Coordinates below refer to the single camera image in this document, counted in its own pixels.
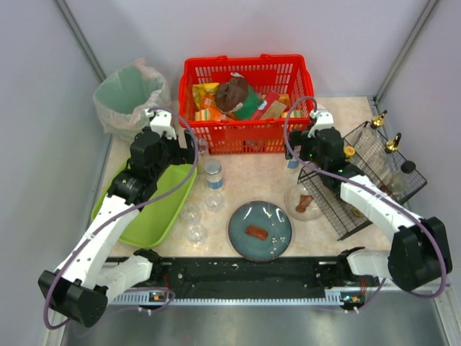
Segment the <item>yellow cap sauce bottle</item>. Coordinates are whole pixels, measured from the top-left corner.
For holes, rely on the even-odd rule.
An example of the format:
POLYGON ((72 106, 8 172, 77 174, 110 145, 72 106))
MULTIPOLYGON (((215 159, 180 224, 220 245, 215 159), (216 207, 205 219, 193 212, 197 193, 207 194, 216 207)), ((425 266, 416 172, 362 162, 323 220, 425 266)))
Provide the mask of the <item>yellow cap sauce bottle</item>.
POLYGON ((355 148, 353 146, 345 146, 344 155, 346 160, 350 160, 352 157, 356 155, 355 148))

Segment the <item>tall clear jar foil lid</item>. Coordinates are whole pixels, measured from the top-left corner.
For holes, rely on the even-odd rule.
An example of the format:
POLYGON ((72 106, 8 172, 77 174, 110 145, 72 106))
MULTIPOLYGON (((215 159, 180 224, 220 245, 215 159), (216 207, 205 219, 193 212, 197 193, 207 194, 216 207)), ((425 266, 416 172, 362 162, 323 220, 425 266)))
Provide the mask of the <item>tall clear jar foil lid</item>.
POLYGON ((208 156, 209 155, 209 145, 208 141, 206 138, 198 138, 197 139, 197 145, 198 145, 198 154, 201 157, 208 156))

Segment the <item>silver lid jar blue label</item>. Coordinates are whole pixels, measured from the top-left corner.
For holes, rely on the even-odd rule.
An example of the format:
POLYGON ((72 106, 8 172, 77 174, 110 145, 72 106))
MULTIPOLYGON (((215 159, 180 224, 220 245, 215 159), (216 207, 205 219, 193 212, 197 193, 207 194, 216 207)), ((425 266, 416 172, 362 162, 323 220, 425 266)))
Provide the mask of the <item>silver lid jar blue label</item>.
POLYGON ((207 186, 214 191, 222 192, 224 188, 223 167, 217 159, 209 159, 204 164, 207 186))

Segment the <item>clear bottle with gold pourer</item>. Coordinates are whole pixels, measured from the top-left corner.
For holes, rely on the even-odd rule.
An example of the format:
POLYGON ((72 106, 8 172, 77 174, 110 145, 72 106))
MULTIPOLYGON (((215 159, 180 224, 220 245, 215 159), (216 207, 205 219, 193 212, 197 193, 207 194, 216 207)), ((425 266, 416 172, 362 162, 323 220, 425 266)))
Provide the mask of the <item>clear bottle with gold pourer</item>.
POLYGON ((360 139, 357 141, 360 144, 360 152, 365 154, 376 142, 380 141, 379 129, 384 126, 385 116, 388 111, 384 110, 379 115, 372 118, 369 125, 362 130, 360 139))

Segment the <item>dark vinegar bottle black cap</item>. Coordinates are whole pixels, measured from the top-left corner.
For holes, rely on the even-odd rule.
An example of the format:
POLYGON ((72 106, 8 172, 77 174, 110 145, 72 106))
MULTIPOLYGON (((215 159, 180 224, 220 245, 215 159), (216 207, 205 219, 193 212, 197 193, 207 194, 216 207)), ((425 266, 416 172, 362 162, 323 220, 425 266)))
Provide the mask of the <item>dark vinegar bottle black cap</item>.
POLYGON ((385 186, 391 195, 402 194, 409 181, 409 176, 416 170, 416 164, 413 161, 404 161, 399 170, 389 173, 385 178, 385 186))

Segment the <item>blue ceramic plate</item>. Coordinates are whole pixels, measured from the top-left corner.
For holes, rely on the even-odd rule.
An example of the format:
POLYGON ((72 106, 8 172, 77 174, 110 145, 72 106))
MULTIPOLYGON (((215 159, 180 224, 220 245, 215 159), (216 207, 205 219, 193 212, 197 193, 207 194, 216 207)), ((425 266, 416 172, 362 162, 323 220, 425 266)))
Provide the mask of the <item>blue ceramic plate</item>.
POLYGON ((293 227, 277 205, 255 200, 238 207, 228 222, 228 238, 243 258, 271 262, 289 247, 293 227))

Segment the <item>brown meat piece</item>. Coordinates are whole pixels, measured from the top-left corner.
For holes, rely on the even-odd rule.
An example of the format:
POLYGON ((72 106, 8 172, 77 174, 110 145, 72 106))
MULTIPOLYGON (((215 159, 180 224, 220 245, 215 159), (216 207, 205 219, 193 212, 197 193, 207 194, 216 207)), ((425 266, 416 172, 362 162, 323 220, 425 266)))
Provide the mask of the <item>brown meat piece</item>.
POLYGON ((254 225, 248 226, 245 233, 261 241, 266 240, 269 235, 268 231, 254 225))

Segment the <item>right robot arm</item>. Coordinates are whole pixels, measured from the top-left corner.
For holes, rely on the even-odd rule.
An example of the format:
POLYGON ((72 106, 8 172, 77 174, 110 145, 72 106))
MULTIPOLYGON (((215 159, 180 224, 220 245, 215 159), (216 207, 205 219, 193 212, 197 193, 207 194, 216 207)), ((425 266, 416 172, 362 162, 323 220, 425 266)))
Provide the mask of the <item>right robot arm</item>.
POLYGON ((319 174, 325 187, 375 224, 391 243, 388 251, 351 251, 346 257, 351 272, 392 280, 409 293, 439 280, 439 295, 452 270, 444 224, 399 205, 348 159, 329 112, 313 110, 310 115, 314 123, 308 130, 283 128, 287 157, 319 174))

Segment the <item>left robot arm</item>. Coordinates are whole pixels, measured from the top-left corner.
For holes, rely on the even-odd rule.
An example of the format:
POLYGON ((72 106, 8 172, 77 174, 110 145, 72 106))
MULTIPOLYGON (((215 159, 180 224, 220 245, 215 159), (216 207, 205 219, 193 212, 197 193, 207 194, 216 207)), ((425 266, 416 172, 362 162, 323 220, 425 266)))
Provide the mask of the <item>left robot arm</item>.
POLYGON ((39 277, 45 298, 42 319, 49 330, 60 329, 70 321, 94 326, 116 297, 151 276, 151 250, 139 251, 112 270, 101 270, 127 226, 144 208, 191 180, 198 162, 198 144, 188 125, 184 132, 187 145, 179 145, 172 120, 186 120, 177 112, 151 107, 145 114, 149 125, 132 142, 125 168, 113 179, 97 216, 67 258, 39 277))

